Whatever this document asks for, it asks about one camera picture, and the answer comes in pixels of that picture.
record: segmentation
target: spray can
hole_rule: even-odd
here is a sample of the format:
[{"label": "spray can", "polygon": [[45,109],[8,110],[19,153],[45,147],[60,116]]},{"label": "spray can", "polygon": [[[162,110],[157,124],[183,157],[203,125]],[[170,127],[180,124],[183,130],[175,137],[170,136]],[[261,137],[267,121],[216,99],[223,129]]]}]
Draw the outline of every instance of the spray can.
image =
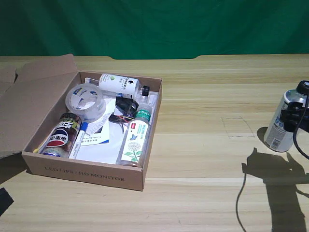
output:
[{"label": "spray can", "polygon": [[80,130],[81,123],[81,118],[76,114],[63,114],[41,153],[68,158]]},{"label": "spray can", "polygon": [[264,136],[265,144],[270,149],[286,152],[293,145],[293,133],[286,131],[283,128],[283,122],[280,120],[281,110],[286,109],[290,102],[300,102],[304,106],[308,88],[309,81],[301,81],[296,89],[290,89],[284,93]]},{"label": "spray can", "polygon": [[105,94],[135,100],[144,92],[149,92],[149,87],[142,86],[138,79],[108,73],[102,74],[98,87]]}]

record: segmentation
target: black cap on can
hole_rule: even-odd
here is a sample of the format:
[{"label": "black cap on can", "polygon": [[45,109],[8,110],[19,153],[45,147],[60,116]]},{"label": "black cap on can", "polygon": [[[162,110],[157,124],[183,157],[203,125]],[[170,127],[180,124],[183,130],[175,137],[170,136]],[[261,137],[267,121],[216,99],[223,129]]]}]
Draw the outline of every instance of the black cap on can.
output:
[{"label": "black cap on can", "polygon": [[309,94],[309,81],[301,81],[299,82],[296,91],[308,95]]},{"label": "black cap on can", "polygon": [[143,86],[143,89],[142,89],[141,94],[142,94],[143,96],[148,97],[148,95],[149,95],[149,91],[150,91],[149,86]]}]

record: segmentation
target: white bottle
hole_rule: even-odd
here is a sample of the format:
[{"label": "white bottle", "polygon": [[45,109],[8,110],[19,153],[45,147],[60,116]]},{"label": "white bottle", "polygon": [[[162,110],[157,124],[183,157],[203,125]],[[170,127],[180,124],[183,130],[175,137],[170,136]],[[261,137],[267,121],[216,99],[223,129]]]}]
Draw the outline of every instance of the white bottle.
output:
[{"label": "white bottle", "polygon": [[286,131],[283,128],[283,122],[280,120],[281,110],[287,109],[290,102],[303,103],[304,107],[308,88],[309,82],[301,81],[296,89],[291,89],[284,93],[264,136],[265,145],[270,149],[286,152],[293,145],[293,133]]},{"label": "white bottle", "polygon": [[139,107],[134,120],[126,130],[122,142],[117,165],[142,167],[146,155],[146,144],[150,131],[151,106],[148,104],[148,97],[144,96],[138,101]]},{"label": "white bottle", "polygon": [[130,99],[136,99],[145,88],[145,86],[141,86],[138,79],[108,73],[102,74],[98,87],[105,93],[110,92],[107,94],[113,93],[112,95],[117,97]]}]

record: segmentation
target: pepsi can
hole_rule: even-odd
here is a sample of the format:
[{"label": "pepsi can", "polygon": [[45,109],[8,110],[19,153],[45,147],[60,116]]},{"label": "pepsi can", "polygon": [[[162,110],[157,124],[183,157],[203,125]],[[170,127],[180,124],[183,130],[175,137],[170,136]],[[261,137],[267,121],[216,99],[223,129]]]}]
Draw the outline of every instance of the pepsi can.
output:
[{"label": "pepsi can", "polygon": [[42,154],[68,158],[80,130],[81,123],[81,118],[76,114],[63,114]]}]

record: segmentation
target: water bottle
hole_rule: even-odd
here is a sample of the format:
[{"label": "water bottle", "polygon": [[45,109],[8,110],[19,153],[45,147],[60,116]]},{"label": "water bottle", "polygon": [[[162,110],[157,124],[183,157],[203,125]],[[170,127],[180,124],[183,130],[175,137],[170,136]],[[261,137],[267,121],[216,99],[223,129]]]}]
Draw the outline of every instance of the water bottle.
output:
[{"label": "water bottle", "polygon": [[150,116],[152,107],[148,104],[147,96],[138,98],[139,107],[136,117],[132,120],[126,130],[122,142],[117,165],[142,167],[145,155],[146,145],[150,131]]},{"label": "water bottle", "polygon": [[293,133],[286,131],[280,120],[281,110],[287,109],[290,102],[300,102],[304,107],[308,90],[309,81],[301,81],[296,89],[290,89],[284,93],[264,136],[265,144],[270,149],[286,152],[293,145]]}]

